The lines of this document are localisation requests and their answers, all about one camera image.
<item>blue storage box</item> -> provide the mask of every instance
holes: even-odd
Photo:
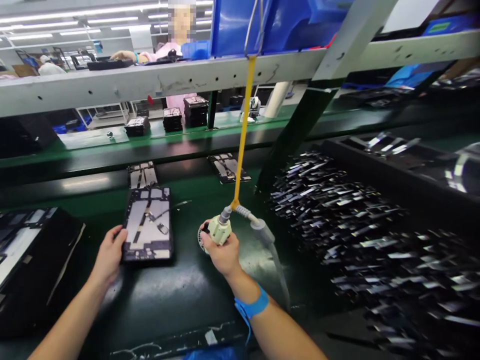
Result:
[[[453,34],[472,29],[475,18],[473,14],[466,14],[432,20],[428,23],[422,36]]]
[[[255,0],[216,0],[210,54],[242,56]],[[263,54],[324,47],[339,31],[354,0],[264,0]],[[248,54],[260,46],[260,1],[251,24]]]
[[[209,40],[186,42],[181,46],[181,55],[184,59],[204,60],[209,58],[209,49]]]

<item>white pillar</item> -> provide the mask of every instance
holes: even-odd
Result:
[[[275,88],[273,88],[266,104],[266,109],[263,113],[264,117],[271,119],[277,117],[291,85],[292,81],[277,82],[275,84]]]

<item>pink uniform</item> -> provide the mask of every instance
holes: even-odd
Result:
[[[175,42],[167,42],[156,53],[141,52],[140,55],[145,56],[148,61],[154,62],[159,58],[166,57],[169,54],[170,50],[175,50],[177,55],[182,55],[180,45]],[[168,106],[168,108],[180,108],[180,111],[183,114],[185,110],[184,99],[191,98],[195,95],[197,95],[196,92],[182,95],[167,96],[166,105]]]

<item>white uniform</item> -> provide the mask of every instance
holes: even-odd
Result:
[[[51,62],[46,62],[38,69],[40,75],[55,75],[55,74],[66,74],[65,70],[59,66],[52,64]]]

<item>support beam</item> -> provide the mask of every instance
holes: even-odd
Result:
[[[396,3],[397,0],[356,0],[353,3],[290,121],[273,145],[261,170],[257,190],[271,190],[288,157],[308,136]]]
[[[208,122],[206,123],[207,129],[211,130],[215,126],[215,113],[217,112],[217,97],[219,95],[218,90],[214,90],[210,93],[210,99],[208,100]]]
[[[293,81],[282,81],[275,84],[268,103],[266,104],[265,112],[263,113],[264,117],[273,119],[278,116],[290,86],[292,86],[292,82]]]
[[[355,0],[312,80],[346,78],[397,0]]]
[[[276,139],[258,178],[257,190],[270,191],[287,159],[300,146],[345,79],[310,81],[290,121]]]

